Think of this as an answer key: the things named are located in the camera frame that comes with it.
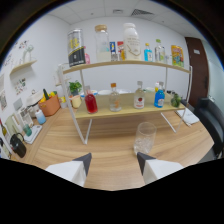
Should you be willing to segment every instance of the door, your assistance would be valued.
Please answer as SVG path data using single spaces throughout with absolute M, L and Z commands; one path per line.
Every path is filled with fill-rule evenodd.
M 207 56 L 200 39 L 185 37 L 189 53 L 190 65 L 193 67 L 193 78 L 189 103 L 195 107 L 198 98 L 207 97 L 209 70 Z

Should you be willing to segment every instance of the plant pot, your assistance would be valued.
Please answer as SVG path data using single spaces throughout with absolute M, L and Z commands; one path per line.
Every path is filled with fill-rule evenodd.
M 73 96 L 76 96 L 76 95 L 79 95 L 79 92 L 78 92 L 78 90 L 76 89 L 75 91 L 71 92 L 71 94 L 72 94 Z

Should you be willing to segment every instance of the wooden shelf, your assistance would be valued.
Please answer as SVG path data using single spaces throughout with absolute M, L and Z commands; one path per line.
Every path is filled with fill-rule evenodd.
M 172 107 L 170 105 L 171 96 L 169 94 L 165 94 L 164 106 L 162 108 L 157 108 L 154 106 L 155 93 L 145 93 L 145 107 L 143 109 L 134 108 L 134 93 L 121 94 L 120 97 L 122 109 L 118 112 L 110 111 L 109 95 L 96 95 L 98 112 L 95 114 L 89 114 L 87 112 L 85 102 L 82 101 L 80 107 L 75 113 L 76 119 L 98 119 L 107 117 L 140 115 L 145 113 L 175 111 L 185 108 L 183 104 L 180 104 L 179 108 Z
M 138 60 L 125 60 L 125 61 L 111 61 L 111 62 L 100 62 L 100 63 L 95 63 L 95 64 L 82 64 L 82 65 L 76 65 L 71 67 L 70 69 L 64 70 L 63 74 L 68 74 L 70 72 L 75 72 L 78 70 L 84 70 L 84 69 L 89 69 L 89 68 L 95 68 L 95 67 L 100 67 L 100 66 L 108 66 L 108 65 L 126 65 L 126 64 L 137 64 L 137 65 L 153 65 L 153 66 L 159 66 L 159 67 L 165 67 L 165 68 L 172 68 L 175 70 L 179 70 L 182 72 L 186 72 L 188 74 L 191 73 L 191 71 L 186 70 L 184 68 L 178 67 L 178 66 L 173 66 L 173 65 L 167 65 L 163 63 L 158 63 L 158 62 L 148 62 L 148 61 L 138 61 Z
M 23 69 L 23 68 L 25 68 L 25 67 L 28 67 L 28 66 L 32 65 L 32 64 L 35 63 L 36 61 L 37 61 L 37 60 L 34 60 L 34 61 L 26 62 L 26 63 L 24 63 L 24 64 L 15 66 L 15 67 L 12 69 L 10 75 L 11 75 L 12 73 L 16 72 L 16 71 L 19 71 L 20 69 Z

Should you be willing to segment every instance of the black chair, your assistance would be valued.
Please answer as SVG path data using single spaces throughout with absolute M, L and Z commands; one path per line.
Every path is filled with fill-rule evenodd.
M 209 98 L 198 99 L 194 114 L 211 135 L 214 145 L 212 147 L 215 158 L 223 156 L 224 147 L 224 115 L 218 106 Z

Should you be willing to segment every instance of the green plant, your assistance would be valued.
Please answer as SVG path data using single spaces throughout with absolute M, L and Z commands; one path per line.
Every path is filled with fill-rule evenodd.
M 78 90 L 78 92 L 80 92 L 80 90 L 82 89 L 82 85 L 78 82 L 78 80 L 76 80 L 75 82 L 69 82 L 69 84 L 71 92 L 74 92 L 75 90 Z

